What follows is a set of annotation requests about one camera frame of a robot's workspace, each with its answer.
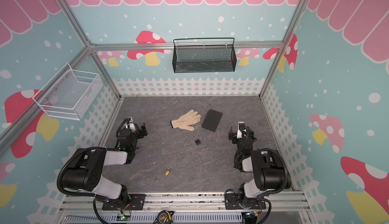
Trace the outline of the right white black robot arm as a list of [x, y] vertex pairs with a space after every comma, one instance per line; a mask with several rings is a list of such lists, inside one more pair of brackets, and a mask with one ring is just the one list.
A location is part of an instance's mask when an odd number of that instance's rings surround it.
[[265, 197], [291, 187], [292, 181], [285, 161], [277, 150], [255, 150], [253, 147], [257, 138], [244, 122], [238, 123], [237, 132], [229, 131], [229, 140], [237, 146], [234, 168], [243, 173], [252, 173], [253, 179], [243, 183], [237, 193], [226, 190], [225, 208], [266, 209]]

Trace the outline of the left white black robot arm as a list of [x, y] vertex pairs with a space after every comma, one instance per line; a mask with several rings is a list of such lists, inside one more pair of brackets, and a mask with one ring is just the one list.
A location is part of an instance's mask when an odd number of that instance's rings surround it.
[[147, 136], [145, 124], [138, 126], [126, 118], [115, 133], [114, 148], [77, 149], [57, 176], [57, 188], [66, 195], [93, 197], [102, 201], [103, 210], [142, 210], [144, 194], [129, 194], [125, 185], [102, 175], [106, 166], [129, 165], [137, 150], [137, 141]]

